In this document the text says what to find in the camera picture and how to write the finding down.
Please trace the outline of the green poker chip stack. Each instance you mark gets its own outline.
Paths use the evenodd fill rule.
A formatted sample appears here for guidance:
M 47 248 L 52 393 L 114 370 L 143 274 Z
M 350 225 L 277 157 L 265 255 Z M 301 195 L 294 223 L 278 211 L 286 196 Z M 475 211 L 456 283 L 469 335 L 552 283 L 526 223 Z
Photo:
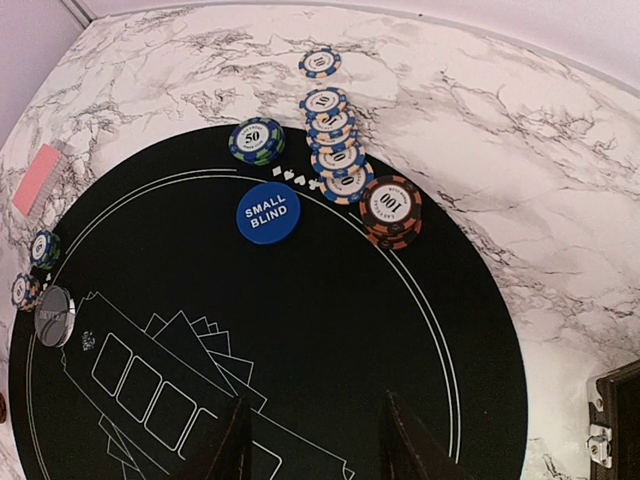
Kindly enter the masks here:
M 51 270 L 55 267 L 61 254 L 61 240 L 49 230 L 40 230 L 30 246 L 30 261 L 34 267 Z

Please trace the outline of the green fifty poker chip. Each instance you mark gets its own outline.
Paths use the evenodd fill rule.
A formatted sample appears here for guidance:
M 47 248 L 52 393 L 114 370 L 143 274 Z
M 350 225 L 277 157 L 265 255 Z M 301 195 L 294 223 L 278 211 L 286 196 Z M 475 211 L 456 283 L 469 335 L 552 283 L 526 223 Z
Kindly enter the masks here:
M 253 117 L 240 123 L 228 139 L 236 159 L 252 166 L 265 166 L 283 151 L 286 137 L 281 125 L 271 118 Z

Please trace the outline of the red playing card deck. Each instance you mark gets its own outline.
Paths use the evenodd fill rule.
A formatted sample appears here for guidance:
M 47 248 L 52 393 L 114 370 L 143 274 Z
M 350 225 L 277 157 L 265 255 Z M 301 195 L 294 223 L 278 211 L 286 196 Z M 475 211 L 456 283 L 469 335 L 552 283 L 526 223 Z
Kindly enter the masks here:
M 50 180 L 53 179 L 62 159 L 61 152 L 51 145 L 43 144 L 26 170 L 12 203 L 27 217 Z

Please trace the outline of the blue orange chip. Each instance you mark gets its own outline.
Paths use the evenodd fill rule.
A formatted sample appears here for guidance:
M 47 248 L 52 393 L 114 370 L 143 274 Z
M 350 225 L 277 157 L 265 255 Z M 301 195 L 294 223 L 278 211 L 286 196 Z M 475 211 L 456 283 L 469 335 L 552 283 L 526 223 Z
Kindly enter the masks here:
M 366 161 L 364 147 L 355 142 L 346 150 L 336 153 L 312 153 L 310 163 L 323 178 L 344 178 L 355 173 Z
M 358 170 L 342 178 L 327 178 L 321 182 L 323 195 L 338 205 L 357 203 L 366 186 L 374 180 L 374 170 L 369 163 L 365 163 Z
M 305 124 L 307 133 L 316 140 L 332 140 L 348 134 L 356 125 L 356 117 L 350 109 L 327 118 L 309 118 Z
M 325 47 L 304 54 L 298 62 L 298 69 L 307 78 L 319 79 L 335 74 L 341 64 L 341 55 L 332 48 Z
M 308 118 L 334 116 L 342 112 L 349 101 L 346 92 L 339 87 L 313 89 L 299 102 L 299 109 Z

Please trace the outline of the black white poker chip stack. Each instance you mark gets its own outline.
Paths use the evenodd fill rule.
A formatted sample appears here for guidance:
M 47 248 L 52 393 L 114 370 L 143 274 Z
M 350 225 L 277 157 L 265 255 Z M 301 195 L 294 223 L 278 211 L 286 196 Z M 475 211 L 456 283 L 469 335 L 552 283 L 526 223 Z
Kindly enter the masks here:
M 11 303 L 19 311 L 32 311 L 37 304 L 41 286 L 30 274 L 20 273 L 11 287 Z

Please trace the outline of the red black hundred chip stack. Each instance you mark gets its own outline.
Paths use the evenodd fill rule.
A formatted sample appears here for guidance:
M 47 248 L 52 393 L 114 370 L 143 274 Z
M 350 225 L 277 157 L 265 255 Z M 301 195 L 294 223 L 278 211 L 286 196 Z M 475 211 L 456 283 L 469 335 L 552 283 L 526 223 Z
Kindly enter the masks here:
M 421 231 L 419 189 L 398 175 L 376 177 L 364 190 L 359 212 L 367 239 L 383 250 L 406 248 Z

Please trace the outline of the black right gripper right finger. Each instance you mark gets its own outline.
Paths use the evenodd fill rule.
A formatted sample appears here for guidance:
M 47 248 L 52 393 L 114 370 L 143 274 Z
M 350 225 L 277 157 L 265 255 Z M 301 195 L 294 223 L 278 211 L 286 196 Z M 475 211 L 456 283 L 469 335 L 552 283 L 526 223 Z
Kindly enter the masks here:
M 472 479 L 436 442 L 409 404 L 385 393 L 386 479 Z

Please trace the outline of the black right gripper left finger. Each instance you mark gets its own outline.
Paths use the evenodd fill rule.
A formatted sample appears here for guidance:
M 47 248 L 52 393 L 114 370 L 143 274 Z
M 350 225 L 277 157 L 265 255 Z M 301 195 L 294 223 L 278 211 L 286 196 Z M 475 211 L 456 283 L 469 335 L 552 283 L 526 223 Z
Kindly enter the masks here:
M 170 478 L 245 480 L 251 471 L 251 409 L 244 397 L 234 397 L 196 453 Z

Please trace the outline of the blue small blind button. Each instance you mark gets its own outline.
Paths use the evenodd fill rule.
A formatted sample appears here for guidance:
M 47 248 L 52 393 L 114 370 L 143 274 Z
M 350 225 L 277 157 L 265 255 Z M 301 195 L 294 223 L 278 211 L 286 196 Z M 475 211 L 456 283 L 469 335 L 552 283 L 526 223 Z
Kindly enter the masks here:
M 257 245 L 271 245 L 288 237 L 297 227 L 301 203 L 289 186 L 267 182 L 250 189 L 236 210 L 242 236 Z

